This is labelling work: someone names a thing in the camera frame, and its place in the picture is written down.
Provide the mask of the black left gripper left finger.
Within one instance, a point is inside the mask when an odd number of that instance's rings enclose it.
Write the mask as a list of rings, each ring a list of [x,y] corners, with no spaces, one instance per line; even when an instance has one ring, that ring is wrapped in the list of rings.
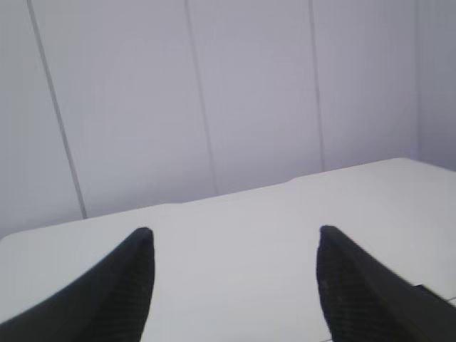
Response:
[[[1,340],[140,341],[154,282],[154,235],[141,227],[75,281],[1,323]]]

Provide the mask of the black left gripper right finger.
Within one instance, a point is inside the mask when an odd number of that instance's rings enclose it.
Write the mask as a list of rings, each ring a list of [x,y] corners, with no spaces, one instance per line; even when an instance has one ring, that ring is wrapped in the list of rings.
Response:
[[[316,279],[333,341],[455,340],[455,306],[404,280],[335,226],[320,228]]]

